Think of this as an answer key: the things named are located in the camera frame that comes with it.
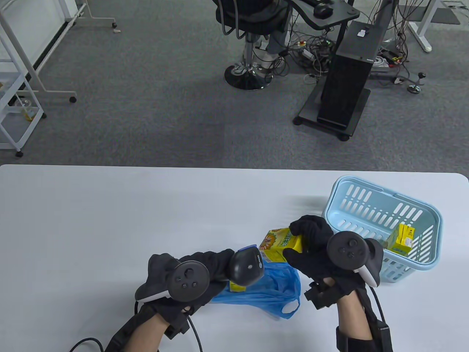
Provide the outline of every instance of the human hand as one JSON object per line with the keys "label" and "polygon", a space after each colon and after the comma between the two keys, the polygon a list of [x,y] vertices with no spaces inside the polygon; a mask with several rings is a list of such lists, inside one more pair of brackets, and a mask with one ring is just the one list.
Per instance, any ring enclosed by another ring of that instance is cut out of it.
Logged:
{"label": "human hand", "polygon": [[[140,312],[151,310],[155,314],[158,313],[165,321],[177,330],[185,323],[188,315],[194,314],[200,307],[206,305],[213,297],[217,296],[224,290],[227,285],[227,281],[219,282],[214,281],[214,279],[225,275],[233,254],[233,250],[226,249],[220,253],[197,252],[193,255],[187,255],[180,258],[179,262],[196,260],[207,267],[211,281],[207,290],[199,298],[190,302],[178,302],[172,298],[160,298],[155,301],[147,302],[142,306]],[[162,268],[160,256],[157,254],[153,255],[148,263],[149,277],[147,279],[147,284],[151,284],[153,276],[154,280],[160,279],[161,275],[159,273],[161,270],[168,272],[174,269],[179,262],[173,258],[172,260],[167,261]]]}
{"label": "human hand", "polygon": [[324,218],[305,215],[290,224],[293,236],[302,236],[303,253],[286,248],[283,256],[294,268],[317,283],[325,282],[338,289],[341,296],[364,287],[365,282],[359,274],[335,266],[327,255],[327,242],[333,235],[331,227]]}

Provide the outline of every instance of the chair wheel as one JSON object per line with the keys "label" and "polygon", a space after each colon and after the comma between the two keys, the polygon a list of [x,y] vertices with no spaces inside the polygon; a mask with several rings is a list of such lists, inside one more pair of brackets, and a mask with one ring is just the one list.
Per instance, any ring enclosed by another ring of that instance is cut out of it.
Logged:
{"label": "chair wheel", "polygon": [[347,142],[350,139],[350,136],[347,136],[346,134],[339,134],[337,138],[342,142]]}
{"label": "chair wheel", "polygon": [[293,125],[299,126],[301,124],[303,124],[303,120],[301,119],[301,117],[297,116],[293,119]]}

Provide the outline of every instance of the chair base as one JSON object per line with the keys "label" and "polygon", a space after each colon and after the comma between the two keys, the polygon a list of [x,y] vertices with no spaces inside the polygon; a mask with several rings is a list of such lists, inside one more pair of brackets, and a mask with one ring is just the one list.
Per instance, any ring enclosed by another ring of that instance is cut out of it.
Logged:
{"label": "chair base", "polygon": [[272,81],[272,76],[265,79],[257,75],[253,67],[247,69],[243,65],[236,64],[225,70],[225,81],[234,88],[256,91],[267,87]]}

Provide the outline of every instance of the controller button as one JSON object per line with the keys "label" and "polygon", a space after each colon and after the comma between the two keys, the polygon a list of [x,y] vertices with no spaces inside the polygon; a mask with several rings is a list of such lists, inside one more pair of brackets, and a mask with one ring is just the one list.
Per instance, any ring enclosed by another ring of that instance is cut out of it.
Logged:
{"label": "controller button", "polygon": [[194,276],[194,270],[192,269],[187,269],[184,273],[184,276],[187,278],[187,279],[191,279],[193,276]]}

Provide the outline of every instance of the light blue basket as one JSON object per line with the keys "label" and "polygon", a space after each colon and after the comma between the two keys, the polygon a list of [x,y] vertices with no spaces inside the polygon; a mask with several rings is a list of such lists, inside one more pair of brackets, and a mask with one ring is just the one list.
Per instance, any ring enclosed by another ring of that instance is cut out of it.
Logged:
{"label": "light blue basket", "polygon": [[443,219],[434,207],[354,176],[339,178],[323,213],[334,232],[353,231],[386,240],[399,224],[415,228],[407,257],[385,250],[381,280],[394,283],[415,270],[430,270],[441,253]]}

